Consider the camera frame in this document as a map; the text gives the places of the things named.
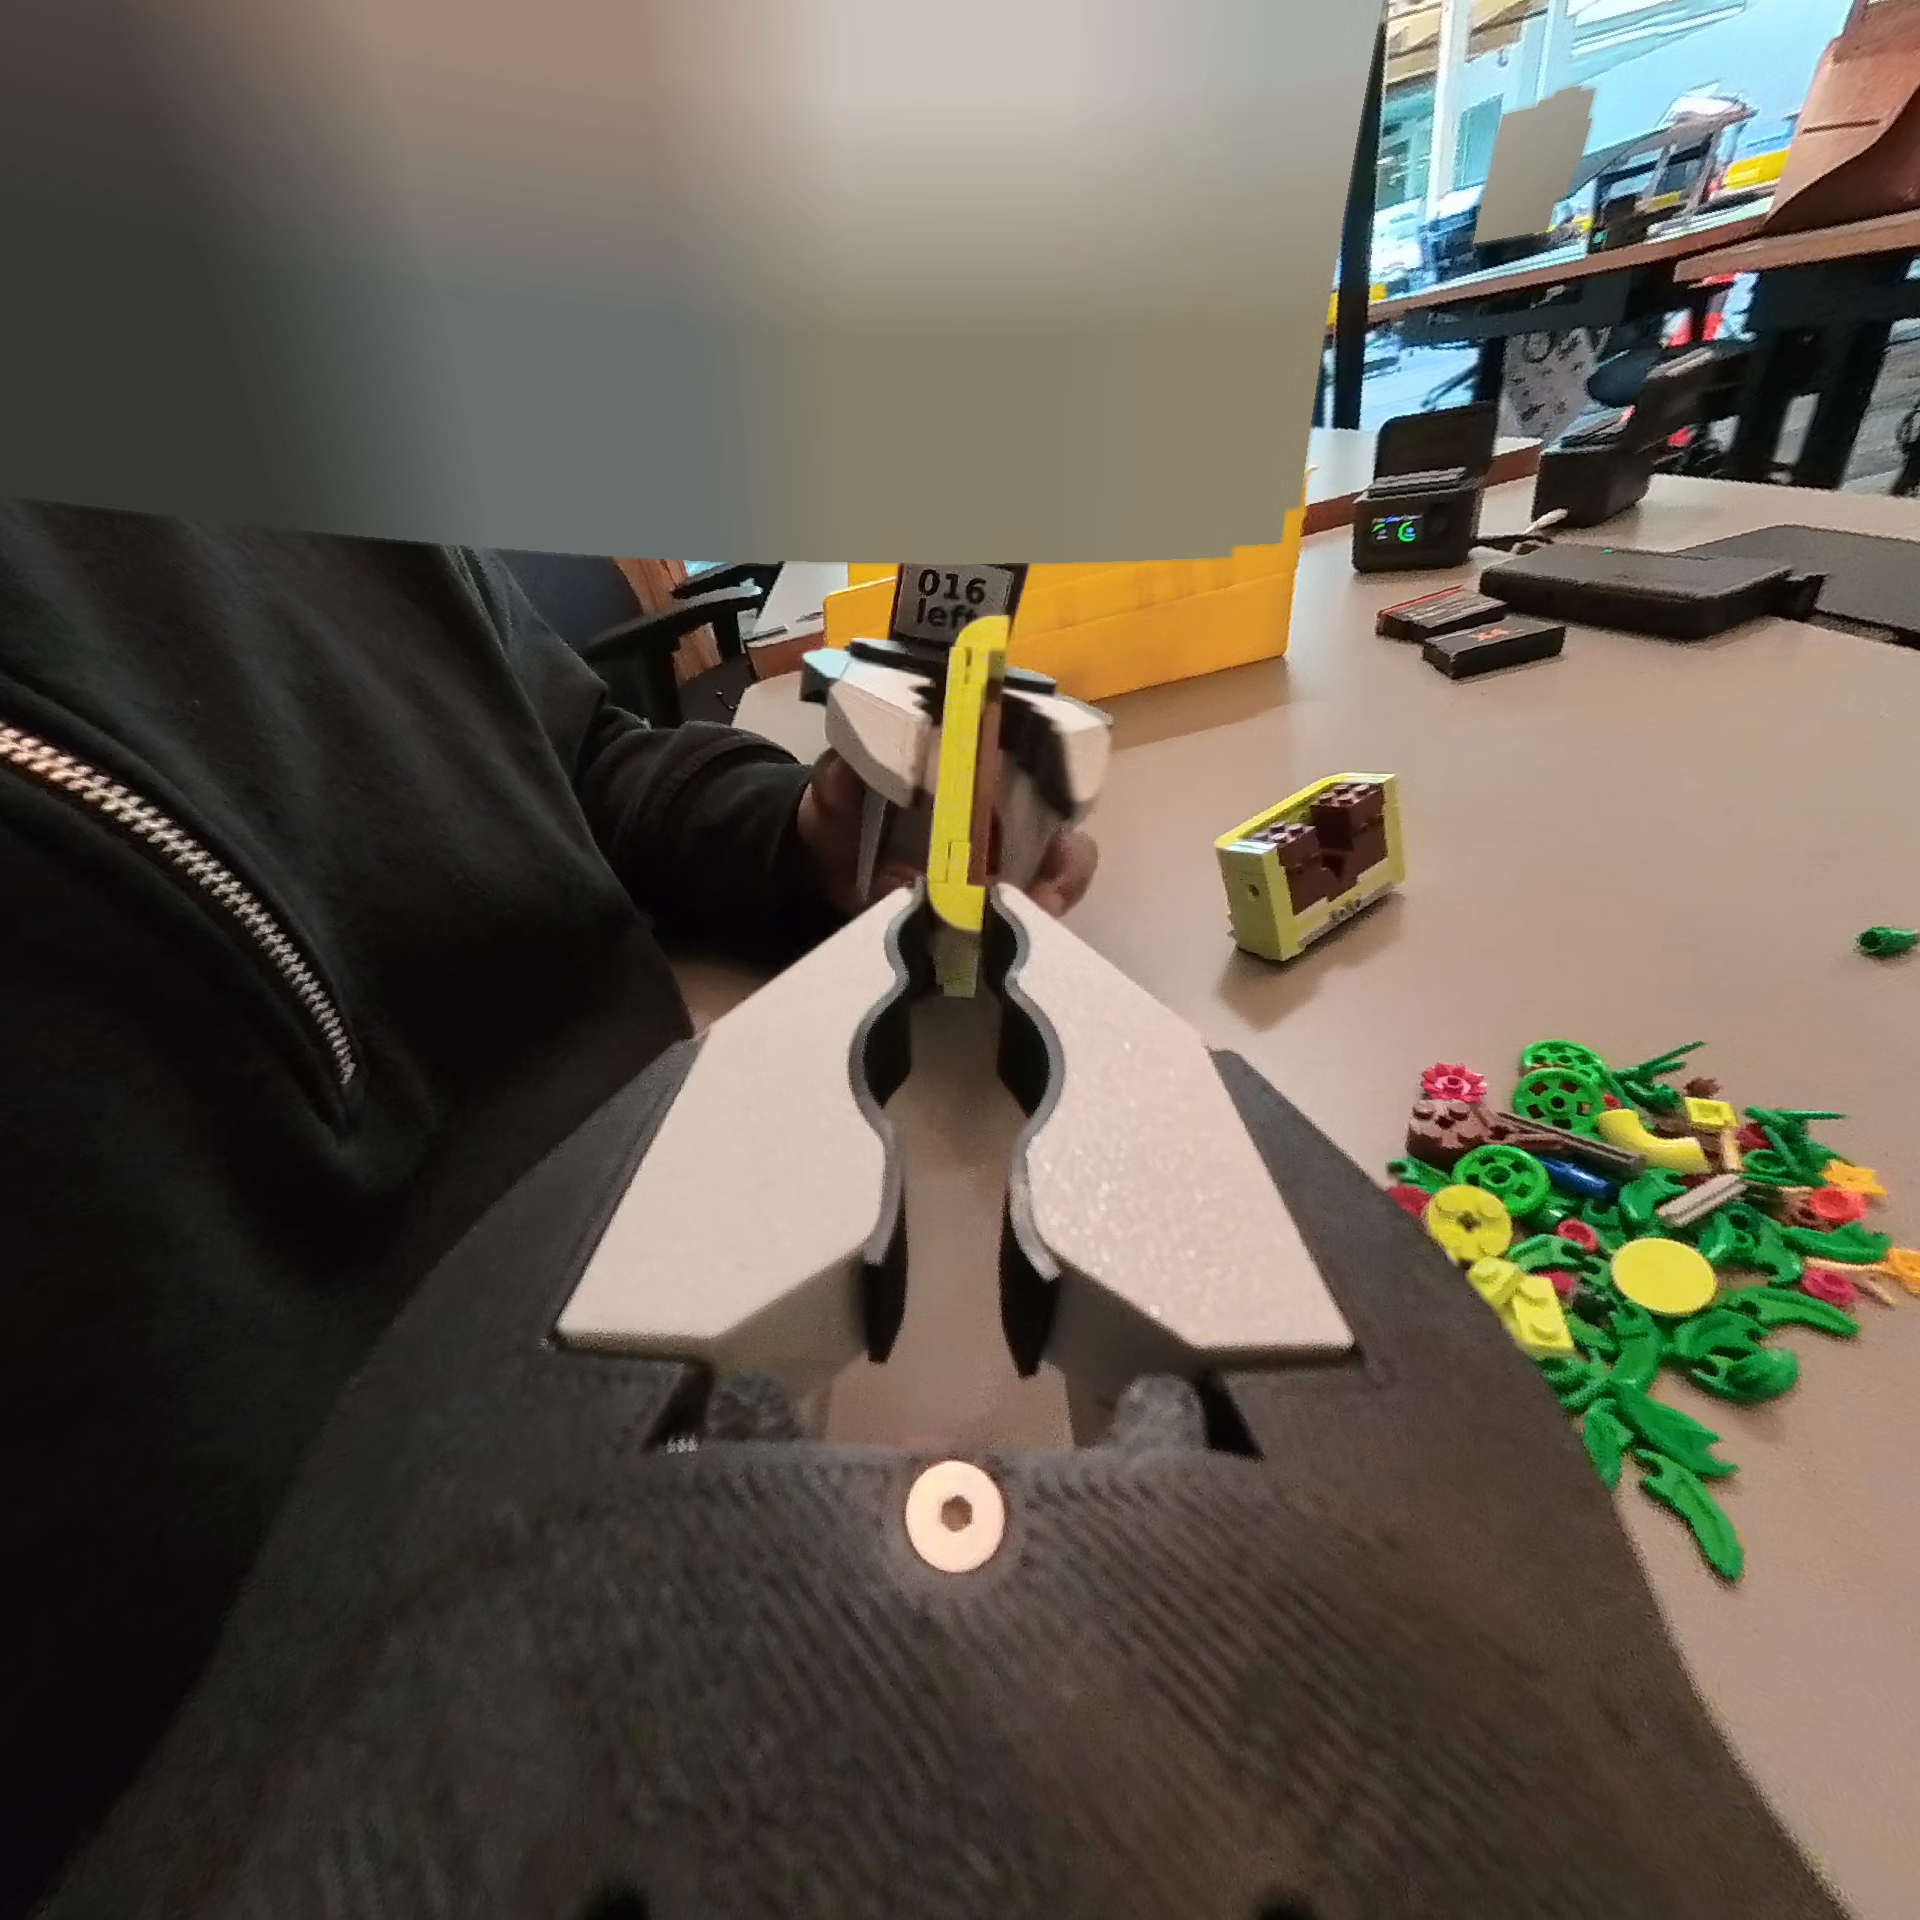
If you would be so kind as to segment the black vertical pole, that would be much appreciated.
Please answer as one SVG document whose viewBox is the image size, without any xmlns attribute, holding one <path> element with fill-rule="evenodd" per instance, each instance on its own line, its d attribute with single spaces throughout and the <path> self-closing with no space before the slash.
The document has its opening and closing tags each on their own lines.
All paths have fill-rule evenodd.
<svg viewBox="0 0 1920 1920">
<path fill-rule="evenodd" d="M 1341 212 L 1334 265 L 1334 318 L 1329 376 L 1313 403 L 1313 424 L 1356 431 L 1365 379 L 1365 346 L 1374 289 L 1374 223 L 1377 140 L 1384 95 L 1384 6 L 1375 9 L 1375 39 L 1359 102 L 1349 196 Z"/>
</svg>

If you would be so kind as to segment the lime toy brick pot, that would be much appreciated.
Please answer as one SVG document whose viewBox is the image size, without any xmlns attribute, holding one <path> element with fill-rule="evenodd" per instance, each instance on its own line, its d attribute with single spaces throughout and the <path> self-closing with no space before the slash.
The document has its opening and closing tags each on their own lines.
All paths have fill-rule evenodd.
<svg viewBox="0 0 1920 1920">
<path fill-rule="evenodd" d="M 1233 947 L 1289 964 L 1401 890 L 1401 783 L 1390 774 L 1316 780 L 1223 833 L 1213 856 Z"/>
</svg>

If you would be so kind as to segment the person's left hand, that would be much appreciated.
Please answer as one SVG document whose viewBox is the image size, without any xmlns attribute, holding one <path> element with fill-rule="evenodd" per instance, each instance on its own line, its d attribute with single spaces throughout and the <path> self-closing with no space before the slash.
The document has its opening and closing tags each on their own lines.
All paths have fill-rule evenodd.
<svg viewBox="0 0 1920 1920">
<path fill-rule="evenodd" d="M 831 750 L 812 763 L 799 796 L 799 843 L 817 892 L 840 919 L 850 919 L 866 908 L 869 882 L 860 878 L 864 798 L 864 783 Z M 1096 841 L 1089 833 L 1071 828 L 1046 841 L 1046 851 L 1023 892 L 1058 919 L 1087 897 L 1095 875 Z"/>
</svg>

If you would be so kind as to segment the person's black jacket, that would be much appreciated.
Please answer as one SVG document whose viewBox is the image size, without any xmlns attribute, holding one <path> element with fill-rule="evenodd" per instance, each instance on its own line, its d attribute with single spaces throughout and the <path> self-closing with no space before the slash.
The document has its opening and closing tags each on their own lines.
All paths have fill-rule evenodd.
<svg viewBox="0 0 1920 1920">
<path fill-rule="evenodd" d="M 5 1915 L 441 1249 L 682 1028 L 486 555 L 5 503 Z"/>
</svg>

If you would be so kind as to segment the long wooden desk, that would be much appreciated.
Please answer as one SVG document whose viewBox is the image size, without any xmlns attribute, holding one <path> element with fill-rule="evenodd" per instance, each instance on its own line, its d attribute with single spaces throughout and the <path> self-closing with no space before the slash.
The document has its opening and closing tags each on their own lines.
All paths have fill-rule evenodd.
<svg viewBox="0 0 1920 1920">
<path fill-rule="evenodd" d="M 1703 307 L 1704 295 L 1684 291 L 1677 280 L 1680 264 L 1756 235 L 1764 219 L 1767 201 L 1756 199 L 1669 219 L 1630 247 L 1592 255 L 1554 247 L 1412 295 L 1368 303 L 1357 328 L 1333 324 L 1329 344 L 1341 347 L 1349 338 L 1396 328 L 1404 346 L 1473 347 L 1471 398 L 1500 400 L 1508 344 L 1535 334 L 1604 332 Z"/>
</svg>

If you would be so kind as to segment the person's left forearm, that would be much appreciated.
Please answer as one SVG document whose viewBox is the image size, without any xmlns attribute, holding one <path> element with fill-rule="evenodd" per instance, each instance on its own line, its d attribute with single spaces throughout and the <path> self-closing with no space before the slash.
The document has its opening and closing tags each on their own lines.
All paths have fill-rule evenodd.
<svg viewBox="0 0 1920 1920">
<path fill-rule="evenodd" d="M 802 835 L 812 771 L 716 724 L 648 728 L 600 700 L 574 796 L 638 911 L 673 947 L 783 964 L 848 923 Z"/>
</svg>

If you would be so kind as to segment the brown leather bag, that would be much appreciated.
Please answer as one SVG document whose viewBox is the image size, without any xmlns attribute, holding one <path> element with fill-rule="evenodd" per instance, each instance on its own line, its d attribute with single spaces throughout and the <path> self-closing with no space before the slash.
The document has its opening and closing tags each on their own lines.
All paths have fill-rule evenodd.
<svg viewBox="0 0 1920 1920">
<path fill-rule="evenodd" d="M 1918 211 L 1918 6 L 1854 6 L 1814 70 L 1764 233 Z"/>
</svg>

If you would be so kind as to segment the lime and brown toy panel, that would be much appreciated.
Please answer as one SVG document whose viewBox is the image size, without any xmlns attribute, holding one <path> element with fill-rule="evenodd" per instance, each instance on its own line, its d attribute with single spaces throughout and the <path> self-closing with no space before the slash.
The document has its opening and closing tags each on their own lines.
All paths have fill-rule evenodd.
<svg viewBox="0 0 1920 1920">
<path fill-rule="evenodd" d="M 924 882 L 933 984 L 951 999 L 970 999 L 978 984 L 1009 627 L 1008 615 L 966 625 L 951 646 L 944 673 Z"/>
</svg>

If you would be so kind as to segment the small black battery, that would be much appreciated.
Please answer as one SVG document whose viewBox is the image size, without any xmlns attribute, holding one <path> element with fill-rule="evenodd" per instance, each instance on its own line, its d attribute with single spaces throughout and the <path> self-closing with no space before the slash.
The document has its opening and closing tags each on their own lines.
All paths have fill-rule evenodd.
<svg viewBox="0 0 1920 1920">
<path fill-rule="evenodd" d="M 1493 594 L 1473 586 L 1455 586 L 1383 608 L 1375 615 L 1375 636 L 1425 646 L 1448 633 L 1482 630 L 1506 612 L 1506 604 Z"/>
<path fill-rule="evenodd" d="M 1554 662 L 1565 640 L 1565 622 L 1503 612 L 1479 627 L 1423 640 L 1422 658 L 1446 682 L 1479 682 L 1510 667 Z"/>
</svg>

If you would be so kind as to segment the black charger with display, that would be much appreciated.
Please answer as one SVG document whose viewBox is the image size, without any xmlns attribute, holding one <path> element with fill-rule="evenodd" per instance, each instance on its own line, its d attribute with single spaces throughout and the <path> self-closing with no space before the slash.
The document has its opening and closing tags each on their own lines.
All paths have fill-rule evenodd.
<svg viewBox="0 0 1920 1920">
<path fill-rule="evenodd" d="M 1479 535 L 1496 450 L 1500 408 L 1464 403 L 1398 416 L 1375 435 L 1375 467 L 1352 500 L 1357 574 L 1460 564 Z"/>
</svg>

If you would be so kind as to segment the yellow plastic bin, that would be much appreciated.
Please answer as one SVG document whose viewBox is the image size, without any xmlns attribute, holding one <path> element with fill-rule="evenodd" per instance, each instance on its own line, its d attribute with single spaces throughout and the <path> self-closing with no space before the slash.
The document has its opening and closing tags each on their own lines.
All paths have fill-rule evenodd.
<svg viewBox="0 0 1920 1920">
<path fill-rule="evenodd" d="M 1009 615 L 1008 666 L 1103 704 L 1285 657 L 1308 508 L 1274 544 L 1225 559 L 1033 564 Z"/>
</svg>

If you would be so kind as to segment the black power brick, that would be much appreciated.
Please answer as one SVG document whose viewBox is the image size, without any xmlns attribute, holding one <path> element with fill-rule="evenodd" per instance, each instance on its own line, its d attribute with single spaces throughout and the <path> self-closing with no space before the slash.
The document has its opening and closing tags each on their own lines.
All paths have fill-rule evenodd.
<svg viewBox="0 0 1920 1920">
<path fill-rule="evenodd" d="M 1545 544 L 1490 564 L 1479 591 L 1518 615 L 1661 640 L 1708 640 L 1761 618 L 1806 618 L 1823 571 L 1764 559 Z"/>
</svg>

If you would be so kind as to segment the black charging box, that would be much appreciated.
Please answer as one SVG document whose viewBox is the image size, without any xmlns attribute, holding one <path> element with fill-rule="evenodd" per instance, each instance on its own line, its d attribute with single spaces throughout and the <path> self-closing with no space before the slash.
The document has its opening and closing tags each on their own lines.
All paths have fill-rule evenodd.
<svg viewBox="0 0 1920 1920">
<path fill-rule="evenodd" d="M 1720 371 L 1711 344 L 1601 360 L 1588 408 L 1543 448 L 1532 518 L 1561 534 L 1636 508 L 1673 436 L 1704 424 Z"/>
</svg>

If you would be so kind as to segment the pile of small toy pieces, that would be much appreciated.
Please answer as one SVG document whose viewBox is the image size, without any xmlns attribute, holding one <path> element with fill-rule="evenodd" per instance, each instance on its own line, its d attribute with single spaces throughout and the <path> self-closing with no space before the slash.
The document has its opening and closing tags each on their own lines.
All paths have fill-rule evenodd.
<svg viewBox="0 0 1920 1920">
<path fill-rule="evenodd" d="M 1724 1586 L 1916 1560 L 1916 890 L 1444 945 L 1388 1192 Z"/>
</svg>

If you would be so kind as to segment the black office chair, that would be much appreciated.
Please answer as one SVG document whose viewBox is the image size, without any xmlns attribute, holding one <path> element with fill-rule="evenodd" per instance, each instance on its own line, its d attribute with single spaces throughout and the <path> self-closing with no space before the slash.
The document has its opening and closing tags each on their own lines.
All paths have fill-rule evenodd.
<svg viewBox="0 0 1920 1920">
<path fill-rule="evenodd" d="M 581 648 L 614 703 L 655 730 L 686 723 L 728 728 L 756 670 L 748 655 L 751 630 L 782 562 L 705 567 L 677 584 L 660 611 L 618 622 Z M 682 640 L 708 631 L 718 663 L 681 682 Z"/>
</svg>

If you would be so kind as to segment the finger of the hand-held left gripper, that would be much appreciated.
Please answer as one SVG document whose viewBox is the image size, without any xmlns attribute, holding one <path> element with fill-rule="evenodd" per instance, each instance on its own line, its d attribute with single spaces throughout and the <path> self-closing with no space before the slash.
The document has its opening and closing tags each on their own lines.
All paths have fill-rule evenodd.
<svg viewBox="0 0 1920 1920">
<path fill-rule="evenodd" d="M 1028 890 L 1046 851 L 1093 811 L 1112 755 L 1106 712 L 1061 694 L 1006 694 L 991 791 L 990 874 Z"/>
<path fill-rule="evenodd" d="M 824 694 L 824 744 L 882 801 L 927 801 L 942 724 L 929 675 L 850 657 Z"/>
</svg>

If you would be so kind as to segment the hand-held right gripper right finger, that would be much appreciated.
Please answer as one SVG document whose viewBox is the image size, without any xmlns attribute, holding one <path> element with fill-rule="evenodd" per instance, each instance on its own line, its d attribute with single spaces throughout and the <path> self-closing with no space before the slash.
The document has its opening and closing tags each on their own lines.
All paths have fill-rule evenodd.
<svg viewBox="0 0 1920 1920">
<path fill-rule="evenodd" d="M 1021 1114 L 998 1230 L 1017 1371 L 1050 1367 L 1112 1407 L 1141 1376 L 1350 1359 L 1349 1319 L 1202 1035 L 1008 886 L 982 964 Z"/>
</svg>

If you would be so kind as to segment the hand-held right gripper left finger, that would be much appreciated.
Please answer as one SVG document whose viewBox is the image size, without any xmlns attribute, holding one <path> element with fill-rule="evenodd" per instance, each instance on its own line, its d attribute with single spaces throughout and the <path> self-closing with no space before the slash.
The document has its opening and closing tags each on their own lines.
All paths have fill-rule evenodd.
<svg viewBox="0 0 1920 1920">
<path fill-rule="evenodd" d="M 690 1052 L 560 1310 L 584 1354 L 775 1376 L 889 1361 L 905 1319 L 905 1160 L 920 892 L 892 892 Z"/>
</svg>

